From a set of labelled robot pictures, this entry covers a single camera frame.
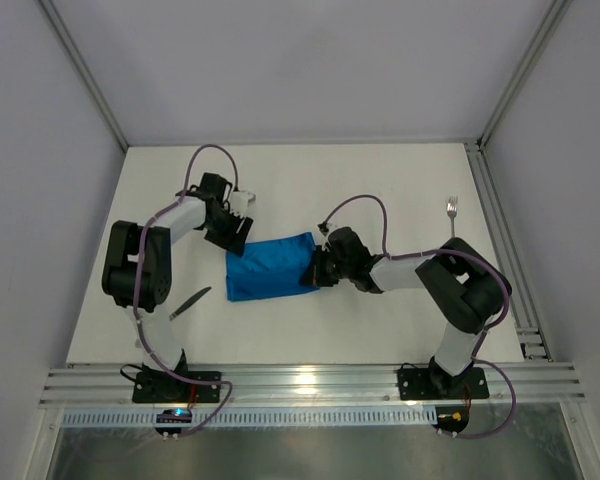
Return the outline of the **blue cloth napkin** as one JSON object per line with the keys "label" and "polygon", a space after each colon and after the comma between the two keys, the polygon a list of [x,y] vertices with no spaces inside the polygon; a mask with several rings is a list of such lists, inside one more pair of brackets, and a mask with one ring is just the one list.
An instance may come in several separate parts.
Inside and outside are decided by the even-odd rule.
{"label": "blue cloth napkin", "polygon": [[241,256],[225,256],[226,293],[230,302],[302,295],[319,290],[300,283],[315,248],[311,232],[247,243]]}

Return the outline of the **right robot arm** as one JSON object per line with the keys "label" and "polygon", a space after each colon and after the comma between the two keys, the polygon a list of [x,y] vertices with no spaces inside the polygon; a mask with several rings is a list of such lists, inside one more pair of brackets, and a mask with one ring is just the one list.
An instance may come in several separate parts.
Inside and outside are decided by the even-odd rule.
{"label": "right robot arm", "polygon": [[506,277],[459,237],[439,249],[392,257],[370,253],[349,227],[314,248],[299,284],[332,287],[341,280],[371,294],[428,292],[447,321],[427,367],[428,383],[442,398],[460,391],[487,331],[507,315],[512,294]]}

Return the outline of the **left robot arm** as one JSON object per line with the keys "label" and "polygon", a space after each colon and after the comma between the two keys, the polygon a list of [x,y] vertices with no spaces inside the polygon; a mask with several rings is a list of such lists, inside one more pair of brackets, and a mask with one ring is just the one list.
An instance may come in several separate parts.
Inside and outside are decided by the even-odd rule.
{"label": "left robot arm", "polygon": [[222,250],[241,256],[253,225],[256,196],[218,174],[205,173],[145,224],[119,220],[111,227],[102,289],[124,309],[144,350],[143,366],[183,381],[186,354],[176,340],[164,304],[172,286],[172,249],[194,231]]}

